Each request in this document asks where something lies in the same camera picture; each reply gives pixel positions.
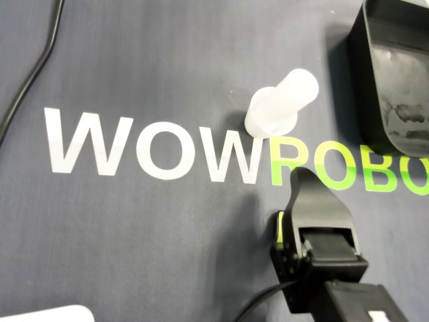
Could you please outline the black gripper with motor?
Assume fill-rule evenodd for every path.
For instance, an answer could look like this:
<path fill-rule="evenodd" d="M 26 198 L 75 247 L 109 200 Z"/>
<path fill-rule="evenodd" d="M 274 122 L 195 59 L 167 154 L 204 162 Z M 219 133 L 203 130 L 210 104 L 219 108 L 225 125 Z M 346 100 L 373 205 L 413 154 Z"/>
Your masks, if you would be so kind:
<path fill-rule="evenodd" d="M 290 184 L 290 200 L 276 213 L 270 258 L 279 282 L 292 283 L 283 290 L 290 312 L 309 313 L 325 282 L 359 282 L 369 263 L 361 256 L 351 212 L 318 176 L 297 167 Z M 310 229 L 303 233 L 303 242 L 301 229 Z M 345 231 L 355 251 L 342 233 L 319 231 L 325 229 Z M 283 248 L 284 241 L 289 248 Z M 299 258 L 303 250 L 306 254 Z"/>

